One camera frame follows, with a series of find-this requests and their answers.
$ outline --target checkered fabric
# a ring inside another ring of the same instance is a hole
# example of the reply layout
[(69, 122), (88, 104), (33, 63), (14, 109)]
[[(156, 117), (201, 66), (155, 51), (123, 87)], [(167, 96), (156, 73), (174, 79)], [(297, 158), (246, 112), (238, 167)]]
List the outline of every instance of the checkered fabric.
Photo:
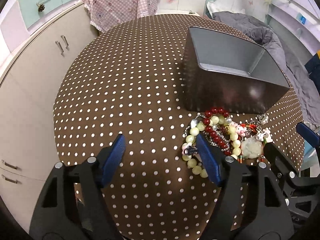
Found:
[(155, 15), (156, 0), (82, 0), (90, 13), (90, 24), (101, 32), (133, 19)]

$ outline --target metal handle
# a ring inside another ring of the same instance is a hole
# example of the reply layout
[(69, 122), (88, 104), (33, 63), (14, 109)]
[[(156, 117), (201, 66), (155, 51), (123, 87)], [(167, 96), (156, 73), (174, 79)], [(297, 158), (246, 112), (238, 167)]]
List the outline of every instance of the metal handle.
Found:
[(8, 166), (8, 167), (13, 168), (13, 169), (15, 169), (15, 170), (18, 169), (18, 166), (13, 166), (13, 165), (11, 165), (11, 164), (9, 164), (9, 163), (6, 163), (4, 160), (1, 160), (1, 162), (2, 162), (5, 166)]
[(64, 36), (64, 35), (61, 35), (61, 38), (63, 39), (63, 41), (65, 42), (66, 44), (66, 49), (69, 47), (69, 43), (67, 41), (67, 38)]
[(59, 47), (60, 50), (61, 50), (61, 55), (63, 55), (63, 48), (62, 48), (60, 42), (59, 42), (59, 41), (56, 41), (56, 44), (58, 45), (58, 47)]
[(5, 177), (5, 176), (2, 175), (2, 174), (1, 174), (1, 177), (2, 177), (4, 180), (8, 181), (8, 182), (12, 182), (12, 183), (15, 183), (15, 184), (18, 184), (18, 183), (19, 183), (19, 181), (13, 180), (13, 179), (8, 179), (7, 177)]

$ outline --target silver screw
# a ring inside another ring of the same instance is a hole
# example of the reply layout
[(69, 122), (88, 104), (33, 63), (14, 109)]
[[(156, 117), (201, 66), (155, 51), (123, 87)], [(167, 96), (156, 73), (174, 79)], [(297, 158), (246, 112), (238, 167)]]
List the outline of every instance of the silver screw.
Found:
[(63, 166), (62, 162), (58, 162), (56, 163), (56, 165), (54, 166), (56, 169), (60, 169)]
[(226, 160), (226, 162), (228, 162), (228, 163), (232, 163), (232, 162), (235, 161), (234, 157), (231, 157), (231, 156), (227, 156), (227, 157), (225, 158), (225, 160)]
[(263, 168), (263, 169), (267, 167), (267, 165), (264, 162), (259, 162), (258, 165), (260, 168)]
[(293, 171), (290, 171), (290, 172), (289, 172), (289, 176), (290, 176), (291, 179), (293, 179), (296, 175), (294, 174)]
[(96, 157), (91, 156), (91, 157), (89, 157), (89, 158), (87, 159), (87, 162), (88, 162), (88, 163), (94, 163), (96, 160), (97, 160)]

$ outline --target brown tablecloth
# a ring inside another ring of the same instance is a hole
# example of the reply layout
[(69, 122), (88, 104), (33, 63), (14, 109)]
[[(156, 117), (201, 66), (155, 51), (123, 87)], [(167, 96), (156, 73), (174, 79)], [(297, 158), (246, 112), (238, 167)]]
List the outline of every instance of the brown tablecloth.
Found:
[[(103, 193), (119, 230), (132, 239), (199, 238), (219, 195), (213, 183), (194, 176), (181, 159), (183, 130), (196, 115), (182, 104), (181, 60), (189, 26), (250, 40), (198, 16), (132, 20), (99, 36), (80, 53), (54, 105), (55, 140), (66, 165), (82, 163), (118, 133), (125, 135), (122, 162)], [(295, 132), (302, 113), (294, 90), (267, 115), (275, 144), (299, 169), (304, 140)], [(254, 117), (233, 114), (236, 122)], [(245, 189), (244, 184), (234, 227), (241, 221)]]

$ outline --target dark brown box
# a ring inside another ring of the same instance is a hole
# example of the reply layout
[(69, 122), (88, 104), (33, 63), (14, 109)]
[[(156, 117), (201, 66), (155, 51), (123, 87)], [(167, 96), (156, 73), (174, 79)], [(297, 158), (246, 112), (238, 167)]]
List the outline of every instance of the dark brown box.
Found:
[(189, 111), (263, 114), (290, 89), (264, 47), (230, 34), (190, 27), (182, 62)]

